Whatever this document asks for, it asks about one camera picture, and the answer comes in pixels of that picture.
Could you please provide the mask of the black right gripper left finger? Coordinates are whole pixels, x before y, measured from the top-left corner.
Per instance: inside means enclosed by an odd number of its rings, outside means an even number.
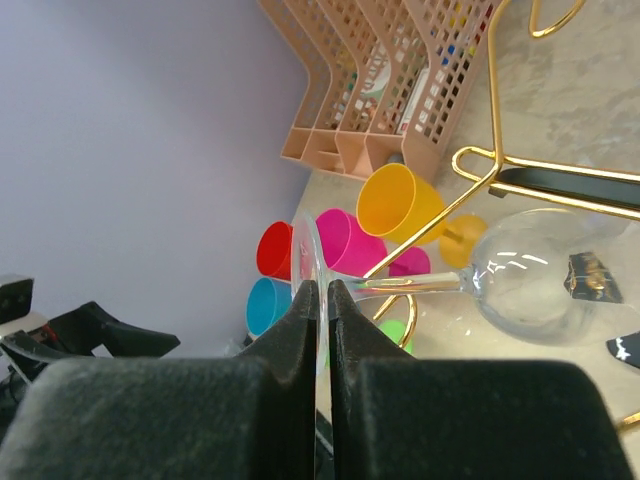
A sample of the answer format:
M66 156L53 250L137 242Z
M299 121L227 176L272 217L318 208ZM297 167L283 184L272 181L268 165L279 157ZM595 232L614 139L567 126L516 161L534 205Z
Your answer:
M65 359L27 390L5 479L310 479L319 293L238 355Z

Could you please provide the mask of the clear glass wine glass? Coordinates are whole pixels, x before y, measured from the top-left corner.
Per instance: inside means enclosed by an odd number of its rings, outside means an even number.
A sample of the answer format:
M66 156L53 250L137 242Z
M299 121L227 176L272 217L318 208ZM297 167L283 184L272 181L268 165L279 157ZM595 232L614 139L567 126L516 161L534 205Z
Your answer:
M292 288L316 281L319 354L328 353L328 287L340 280L356 301L455 292L481 316L522 341L564 346L603 344L618 361L639 358L639 229L607 233L560 208L506 217L475 244L462 268L445 273L360 278L331 270L315 221L294 222Z

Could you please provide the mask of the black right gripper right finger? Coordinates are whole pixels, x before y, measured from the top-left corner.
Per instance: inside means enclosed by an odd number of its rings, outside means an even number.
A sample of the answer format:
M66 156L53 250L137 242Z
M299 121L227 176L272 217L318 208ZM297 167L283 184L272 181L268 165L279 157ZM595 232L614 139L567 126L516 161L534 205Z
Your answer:
M547 360L420 360L328 289L339 479L629 479L600 392Z

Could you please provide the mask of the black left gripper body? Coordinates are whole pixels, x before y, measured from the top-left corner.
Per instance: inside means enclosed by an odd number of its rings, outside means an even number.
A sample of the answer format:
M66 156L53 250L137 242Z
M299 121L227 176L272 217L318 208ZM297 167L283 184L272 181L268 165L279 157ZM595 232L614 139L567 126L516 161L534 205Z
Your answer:
M1 424L9 425L26 390L39 375L40 363L6 349L1 350L1 359L7 363L7 373L1 375Z

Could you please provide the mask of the green plastic wine glass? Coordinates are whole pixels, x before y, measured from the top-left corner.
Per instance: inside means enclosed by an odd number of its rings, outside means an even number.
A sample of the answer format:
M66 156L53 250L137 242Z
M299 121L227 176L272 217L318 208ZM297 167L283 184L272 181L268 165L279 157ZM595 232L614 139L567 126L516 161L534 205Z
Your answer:
M399 341L403 338L406 330L406 324L400 320L389 319L381 322L378 328L395 344L399 344ZM413 333L408 343L403 348L408 354L413 355Z

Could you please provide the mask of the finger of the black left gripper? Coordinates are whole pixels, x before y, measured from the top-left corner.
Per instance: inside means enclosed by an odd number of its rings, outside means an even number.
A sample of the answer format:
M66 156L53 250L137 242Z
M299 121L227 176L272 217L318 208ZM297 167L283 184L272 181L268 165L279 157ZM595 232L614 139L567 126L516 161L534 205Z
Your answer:
M175 335L121 322L94 301L51 319L49 327L75 355L93 356L104 346L113 357L160 358L180 345Z

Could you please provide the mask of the yellow plastic wine glass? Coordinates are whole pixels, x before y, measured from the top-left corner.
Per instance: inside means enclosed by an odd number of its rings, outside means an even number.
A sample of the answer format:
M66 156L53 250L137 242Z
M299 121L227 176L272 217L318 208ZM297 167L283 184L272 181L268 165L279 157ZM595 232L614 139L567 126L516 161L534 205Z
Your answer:
M443 198L431 184L408 167L391 163L376 170L363 185L356 217L365 233L401 244L444 209ZM487 223L473 214L447 217L417 244L438 242L444 262L463 268L487 229Z

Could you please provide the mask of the red plastic wine glass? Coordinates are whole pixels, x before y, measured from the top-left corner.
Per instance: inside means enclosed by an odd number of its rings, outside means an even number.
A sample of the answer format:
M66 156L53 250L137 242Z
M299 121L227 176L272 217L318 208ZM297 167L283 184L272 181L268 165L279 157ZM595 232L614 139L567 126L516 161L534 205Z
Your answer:
M293 227L284 221L277 221L265 230L256 250L256 265L262 275L291 280L292 238Z

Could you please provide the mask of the magenta plastic wine glass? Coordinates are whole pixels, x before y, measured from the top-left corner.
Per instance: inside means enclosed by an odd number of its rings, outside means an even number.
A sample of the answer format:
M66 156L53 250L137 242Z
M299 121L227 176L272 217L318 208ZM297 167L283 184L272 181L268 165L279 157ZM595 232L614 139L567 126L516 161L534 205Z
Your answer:
M357 218L344 210L324 211L317 217L316 225L325 262L336 272L363 277L388 254L384 241L365 233ZM429 256L418 247L408 249L389 265L391 277L430 272Z

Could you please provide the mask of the blue plastic wine glass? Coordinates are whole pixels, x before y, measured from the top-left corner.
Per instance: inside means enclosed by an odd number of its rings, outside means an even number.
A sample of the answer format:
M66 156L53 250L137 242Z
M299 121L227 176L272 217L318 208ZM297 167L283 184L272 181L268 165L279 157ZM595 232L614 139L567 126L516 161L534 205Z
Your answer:
M251 289L246 304L246 324L250 335L260 336L274 325L292 302L289 283L263 277Z

